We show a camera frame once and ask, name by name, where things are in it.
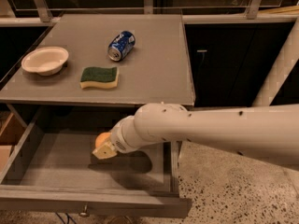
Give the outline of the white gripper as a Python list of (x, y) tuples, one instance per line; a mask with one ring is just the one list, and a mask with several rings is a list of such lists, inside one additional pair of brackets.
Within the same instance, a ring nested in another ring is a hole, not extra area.
[(121, 119), (111, 130), (111, 142), (104, 141), (96, 144), (93, 155), (98, 160), (104, 160), (115, 157), (117, 150), (121, 153), (129, 153), (144, 147), (147, 142), (137, 133), (134, 120), (133, 116)]

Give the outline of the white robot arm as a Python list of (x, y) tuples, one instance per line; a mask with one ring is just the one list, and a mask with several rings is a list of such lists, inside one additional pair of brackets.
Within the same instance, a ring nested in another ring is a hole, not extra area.
[(147, 104), (96, 139), (110, 158), (165, 141), (188, 141), (296, 170), (299, 104), (284, 90), (254, 100), (293, 22), (188, 24), (195, 109)]

